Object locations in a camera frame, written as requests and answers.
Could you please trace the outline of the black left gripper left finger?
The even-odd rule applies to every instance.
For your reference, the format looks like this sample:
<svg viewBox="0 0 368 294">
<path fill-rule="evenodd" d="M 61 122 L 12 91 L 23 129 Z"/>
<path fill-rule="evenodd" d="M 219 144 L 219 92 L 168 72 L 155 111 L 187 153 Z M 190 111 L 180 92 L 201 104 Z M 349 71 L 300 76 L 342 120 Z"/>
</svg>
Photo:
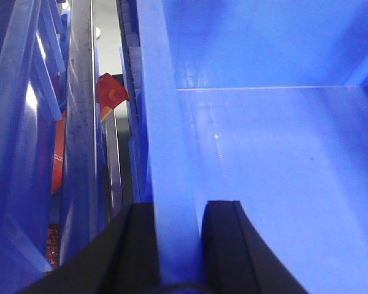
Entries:
<svg viewBox="0 0 368 294">
<path fill-rule="evenodd" d="M 159 286 L 154 209 L 125 206 L 75 257 L 22 293 L 148 293 Z"/>
</svg>

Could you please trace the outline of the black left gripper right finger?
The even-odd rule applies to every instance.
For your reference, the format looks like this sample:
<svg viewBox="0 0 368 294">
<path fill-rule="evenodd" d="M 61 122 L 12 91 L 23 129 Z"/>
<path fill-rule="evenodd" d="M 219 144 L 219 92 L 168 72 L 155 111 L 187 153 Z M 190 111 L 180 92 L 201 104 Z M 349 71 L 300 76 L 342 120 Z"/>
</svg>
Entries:
<svg viewBox="0 0 368 294">
<path fill-rule="evenodd" d="M 201 239 L 205 279 L 214 293 L 306 293 L 261 238 L 239 201 L 209 201 Z"/>
</svg>

